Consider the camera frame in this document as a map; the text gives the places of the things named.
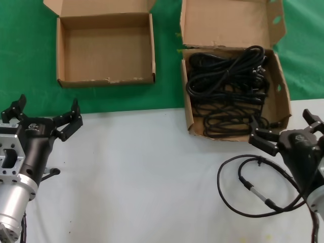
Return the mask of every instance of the cardboard box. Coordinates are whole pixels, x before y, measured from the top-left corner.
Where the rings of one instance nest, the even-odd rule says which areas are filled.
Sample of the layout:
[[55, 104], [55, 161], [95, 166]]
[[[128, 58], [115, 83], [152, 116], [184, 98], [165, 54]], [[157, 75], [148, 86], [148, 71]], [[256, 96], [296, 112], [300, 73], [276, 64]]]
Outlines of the cardboard box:
[[[272, 46], [286, 33], [282, 0], [183, 0], [180, 26], [184, 45], [199, 49], [183, 50], [181, 63], [187, 128], [203, 136], [203, 120], [193, 117], [186, 92], [188, 59], [192, 53], [208, 52], [236, 57], [247, 47], [262, 46], [268, 56], [265, 75], [270, 82], [262, 116], [287, 128], [291, 116], [290, 96], [278, 56]], [[248, 136], [224, 138], [248, 141]]]
[[155, 0], [44, 0], [57, 19], [57, 80], [63, 88], [155, 81]]

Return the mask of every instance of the mounting hole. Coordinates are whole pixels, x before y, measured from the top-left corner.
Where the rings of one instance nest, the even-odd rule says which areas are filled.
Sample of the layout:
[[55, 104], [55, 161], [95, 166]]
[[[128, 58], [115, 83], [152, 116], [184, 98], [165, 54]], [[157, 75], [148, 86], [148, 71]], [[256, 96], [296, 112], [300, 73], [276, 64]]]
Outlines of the mounting hole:
[[27, 174], [32, 175], [32, 170], [31, 169], [27, 169], [26, 172], [27, 172]]
[[279, 15], [279, 16], [277, 16], [277, 17], [275, 17], [273, 19], [272, 23], [273, 24], [278, 24], [281, 21], [281, 19], [282, 19], [282, 16]]

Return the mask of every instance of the black cable on table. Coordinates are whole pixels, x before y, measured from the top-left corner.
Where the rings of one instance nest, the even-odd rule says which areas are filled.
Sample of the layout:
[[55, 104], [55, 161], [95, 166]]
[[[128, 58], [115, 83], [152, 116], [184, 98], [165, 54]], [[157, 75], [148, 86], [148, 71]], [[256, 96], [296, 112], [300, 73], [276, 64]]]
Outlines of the black cable on table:
[[[250, 183], [249, 181], [247, 181], [241, 174], [242, 168], [244, 165], [246, 165], [247, 163], [251, 162], [251, 161], [256, 161], [258, 162], [258, 164], [260, 165], [261, 163], [267, 164], [271, 167], [273, 167], [276, 171], [278, 171], [283, 177], [285, 177], [291, 184], [293, 187], [296, 188], [296, 190], [298, 191], [298, 196], [286, 207], [284, 208], [280, 208], [278, 207], [272, 200], [270, 200], [269, 198], [265, 198], [264, 199], [264, 203], [270, 207], [271, 209], [274, 210], [274, 212], [270, 212], [270, 213], [265, 213], [265, 214], [247, 214], [244, 212], [241, 212], [237, 209], [235, 209], [234, 207], [232, 207], [227, 200], [225, 199], [221, 187], [220, 187], [220, 175], [221, 175], [221, 171], [223, 169], [223, 167], [225, 165], [227, 165], [228, 163], [239, 159], [239, 158], [248, 158], [246, 159], [243, 163], [241, 163], [241, 165], [238, 168], [237, 174], [238, 174], [238, 178], [240, 180], [240, 182], [244, 185], [244, 187], [246, 187], [248, 190], [251, 191], [251, 189], [254, 187], [252, 183]], [[307, 183], [307, 185], [305, 186], [305, 188], [303, 190], [299, 190], [297, 183], [293, 180], [293, 178], [283, 169], [281, 168], [279, 165], [277, 165], [276, 163], [272, 162], [271, 160], [264, 158], [262, 156], [257, 156], [257, 155], [252, 155], [252, 154], [245, 154], [245, 155], [239, 155], [236, 157], [233, 157], [227, 161], [225, 161], [219, 168], [218, 173], [217, 173], [217, 189], [219, 192], [219, 195], [221, 196], [223, 202], [226, 204], [226, 206], [231, 209], [233, 212], [240, 214], [242, 216], [245, 217], [249, 217], [249, 218], [263, 218], [263, 217], [269, 217], [269, 216], [273, 216], [273, 215], [277, 215], [277, 214], [281, 214], [284, 212], [290, 212], [292, 210], [295, 210], [301, 206], [303, 206], [305, 204], [305, 201], [302, 201], [301, 203], [297, 204], [298, 201], [302, 198], [302, 195], [309, 189], [311, 183], [313, 182], [315, 176], [317, 174], [317, 167], [316, 167], [316, 171], [313, 173], [313, 175], [311, 176], [311, 178], [309, 179], [309, 182]], [[310, 211], [310, 215], [312, 218], [312, 222], [313, 222], [313, 230], [312, 230], [312, 237], [311, 237], [311, 243], [317, 243], [317, 235], [318, 235], [318, 229], [319, 229], [319, 220], [318, 220], [318, 216], [316, 213], [314, 213], [308, 206], [308, 209]]]
[[204, 136], [247, 135], [252, 115], [260, 128], [271, 128], [261, 116], [270, 86], [262, 68], [265, 60], [260, 46], [245, 49], [237, 58], [209, 53], [190, 56], [186, 90], [194, 116], [204, 120]]

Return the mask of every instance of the silver cylinder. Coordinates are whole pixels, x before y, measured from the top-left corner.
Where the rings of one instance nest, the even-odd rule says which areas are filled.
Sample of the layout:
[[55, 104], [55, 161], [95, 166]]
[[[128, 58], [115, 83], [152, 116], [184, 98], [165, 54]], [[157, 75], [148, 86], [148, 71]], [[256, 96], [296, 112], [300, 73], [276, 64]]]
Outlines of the silver cylinder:
[[324, 219], [324, 186], [320, 186], [308, 196], [307, 204]]
[[[10, 236], [10, 240], [19, 238], [21, 220], [24, 216], [27, 204], [35, 198], [38, 190], [37, 184], [25, 175], [3, 176], [0, 183], [0, 224], [2, 224]], [[0, 231], [0, 240], [6, 235]]]

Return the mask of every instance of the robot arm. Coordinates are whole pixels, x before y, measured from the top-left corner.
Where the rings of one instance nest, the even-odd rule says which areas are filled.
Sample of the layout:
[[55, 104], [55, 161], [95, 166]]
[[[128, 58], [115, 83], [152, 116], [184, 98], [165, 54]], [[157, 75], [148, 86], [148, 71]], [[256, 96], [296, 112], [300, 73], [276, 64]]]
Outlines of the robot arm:
[[317, 131], [324, 134], [324, 123], [307, 109], [304, 110], [303, 117], [308, 127], [280, 134], [258, 128], [258, 123], [253, 118], [249, 143], [272, 156], [278, 152], [282, 155], [301, 196], [309, 208], [324, 219], [324, 136], [317, 140], [314, 135]]
[[[82, 125], [82, 117], [77, 100], [71, 111], [53, 119], [27, 117], [23, 113], [26, 97], [12, 102], [4, 110], [3, 124], [0, 124], [0, 241], [18, 240], [25, 219], [29, 201], [36, 197], [42, 180], [59, 174], [53, 169], [49, 175], [45, 168], [56, 138], [63, 142], [72, 136]], [[9, 124], [16, 118], [17, 124]], [[61, 131], [59, 127], [67, 125]]]

